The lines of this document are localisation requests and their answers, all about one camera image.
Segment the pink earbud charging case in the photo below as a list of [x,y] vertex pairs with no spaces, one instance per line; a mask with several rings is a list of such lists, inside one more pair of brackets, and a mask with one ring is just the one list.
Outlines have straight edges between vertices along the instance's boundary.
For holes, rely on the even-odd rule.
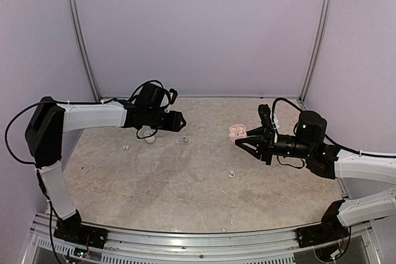
[[246,138],[247,137],[246,126],[244,124],[231,125],[229,127],[228,136],[232,141],[235,141],[236,139]]

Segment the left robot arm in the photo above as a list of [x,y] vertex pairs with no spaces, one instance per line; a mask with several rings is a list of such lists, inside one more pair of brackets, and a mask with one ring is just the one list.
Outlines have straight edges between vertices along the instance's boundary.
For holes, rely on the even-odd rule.
[[113,98],[97,103],[60,102],[47,96],[36,105],[25,131],[28,149],[38,170],[44,193],[61,229],[73,242],[82,241],[86,227],[69,195],[63,175],[62,140],[64,134],[84,129],[115,127],[140,131],[144,127],[180,132],[186,126],[182,112],[170,110],[178,96],[175,89],[165,89],[157,80],[139,86],[127,100]]

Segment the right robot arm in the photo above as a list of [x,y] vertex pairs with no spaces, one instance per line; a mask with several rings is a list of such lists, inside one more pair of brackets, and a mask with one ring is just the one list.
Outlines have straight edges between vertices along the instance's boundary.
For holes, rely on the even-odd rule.
[[[314,111],[302,111],[295,135],[278,134],[267,105],[259,106],[261,127],[237,138],[235,145],[270,165],[273,156],[301,159],[306,169],[325,179],[357,178],[395,185],[395,155],[353,152],[324,142],[327,121]],[[331,241],[341,228],[395,215],[395,187],[354,200],[333,202],[316,229],[317,237]]]

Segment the white earbud charging case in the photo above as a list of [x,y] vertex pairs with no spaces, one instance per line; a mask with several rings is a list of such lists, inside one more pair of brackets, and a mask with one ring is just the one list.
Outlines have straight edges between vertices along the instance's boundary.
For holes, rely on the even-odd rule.
[[152,132],[151,130],[145,131],[144,140],[149,144],[154,143],[155,142],[155,132]]

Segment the white earbud right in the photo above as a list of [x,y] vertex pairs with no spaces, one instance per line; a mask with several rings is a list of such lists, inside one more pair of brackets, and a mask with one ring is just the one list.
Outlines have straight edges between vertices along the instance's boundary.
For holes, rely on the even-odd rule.
[[228,178],[229,179],[234,179],[235,177],[236,177],[236,173],[233,170],[229,171]]

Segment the front aluminium rail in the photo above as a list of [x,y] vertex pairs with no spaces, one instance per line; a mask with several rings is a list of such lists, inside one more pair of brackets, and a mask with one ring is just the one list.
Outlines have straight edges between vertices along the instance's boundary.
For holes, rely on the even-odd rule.
[[183,234],[104,226],[103,248],[79,258],[82,245],[50,237],[55,224],[47,214],[35,215],[19,263],[319,263],[316,252],[325,248],[299,247],[294,227]]

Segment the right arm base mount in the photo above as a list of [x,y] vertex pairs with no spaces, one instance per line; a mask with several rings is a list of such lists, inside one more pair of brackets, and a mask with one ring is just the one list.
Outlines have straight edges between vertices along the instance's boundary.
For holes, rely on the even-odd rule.
[[325,244],[326,242],[335,241],[350,235],[349,228],[343,226],[337,218],[343,202],[345,202],[345,200],[333,202],[328,209],[326,209],[320,223],[308,227],[301,227],[296,230],[299,248]]

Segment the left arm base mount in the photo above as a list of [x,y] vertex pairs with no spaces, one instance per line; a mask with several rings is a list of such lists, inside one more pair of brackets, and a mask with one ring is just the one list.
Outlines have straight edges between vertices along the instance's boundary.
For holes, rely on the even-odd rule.
[[57,219],[54,236],[74,244],[103,249],[108,230],[83,224],[80,213],[76,211],[70,218]]

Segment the right aluminium frame post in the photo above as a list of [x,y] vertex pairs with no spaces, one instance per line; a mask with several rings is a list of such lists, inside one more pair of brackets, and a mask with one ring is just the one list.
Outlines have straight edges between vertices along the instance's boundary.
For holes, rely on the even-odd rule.
[[322,0],[321,9],[319,14],[319,21],[316,29],[316,34],[314,37],[314,44],[312,47],[311,55],[309,58],[308,70],[306,72],[306,76],[304,78],[303,87],[301,89],[301,93],[299,95],[299,100],[301,104],[305,104],[309,89],[312,85],[314,73],[317,68],[317,63],[319,60],[319,56],[321,53],[322,43],[325,36],[325,31],[327,28],[327,22],[330,14],[332,0]]

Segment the aluminium frame post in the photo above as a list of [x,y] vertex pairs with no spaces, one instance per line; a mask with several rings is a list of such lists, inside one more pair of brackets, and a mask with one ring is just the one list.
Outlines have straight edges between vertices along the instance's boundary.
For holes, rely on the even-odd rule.
[[309,89],[312,85],[314,73],[317,68],[317,63],[319,60],[319,56],[321,53],[322,43],[325,36],[325,31],[327,28],[327,22],[330,14],[332,0],[322,0],[321,9],[319,14],[319,21],[316,29],[316,34],[314,37],[314,44],[312,47],[311,55],[309,58],[308,70],[306,72],[306,76],[304,78],[303,87],[301,89],[301,93],[299,95],[299,100],[301,104],[305,104]]
[[82,30],[82,25],[79,16],[77,0],[67,0],[69,6],[69,12],[71,15],[72,28],[75,35],[75,40],[78,47],[78,52],[82,60],[83,70],[85,72],[90,93],[95,101],[100,101],[101,95],[93,73],[93,69],[89,60],[87,45]]

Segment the left aluminium frame post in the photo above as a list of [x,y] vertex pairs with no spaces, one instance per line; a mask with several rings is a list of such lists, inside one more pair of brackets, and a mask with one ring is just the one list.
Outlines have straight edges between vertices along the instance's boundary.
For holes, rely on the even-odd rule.
[[82,60],[83,70],[85,72],[90,93],[95,101],[100,101],[101,95],[93,73],[93,69],[89,60],[87,45],[82,30],[82,25],[79,16],[77,0],[67,0],[69,6],[69,12],[71,15],[72,28],[75,35],[75,40],[78,47],[78,52]]

